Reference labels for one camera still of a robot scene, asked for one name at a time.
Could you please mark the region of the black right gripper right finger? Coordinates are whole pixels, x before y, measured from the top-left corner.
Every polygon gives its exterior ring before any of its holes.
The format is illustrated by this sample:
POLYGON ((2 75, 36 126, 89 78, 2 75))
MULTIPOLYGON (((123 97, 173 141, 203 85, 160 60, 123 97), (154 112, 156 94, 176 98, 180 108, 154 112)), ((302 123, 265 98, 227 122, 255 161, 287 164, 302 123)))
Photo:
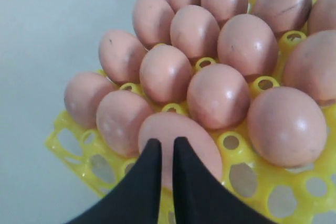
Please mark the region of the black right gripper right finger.
POLYGON ((218 182, 185 137, 174 141, 173 201, 176 223, 270 223, 218 182))

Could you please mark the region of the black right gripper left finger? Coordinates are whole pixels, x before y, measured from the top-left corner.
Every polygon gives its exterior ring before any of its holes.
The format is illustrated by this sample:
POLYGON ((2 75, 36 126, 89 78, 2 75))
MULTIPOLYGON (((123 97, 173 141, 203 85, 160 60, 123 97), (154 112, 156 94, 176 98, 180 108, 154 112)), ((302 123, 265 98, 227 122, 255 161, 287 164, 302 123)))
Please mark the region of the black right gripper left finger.
POLYGON ((147 141, 125 177, 69 223, 157 223, 161 198, 161 143, 147 141))

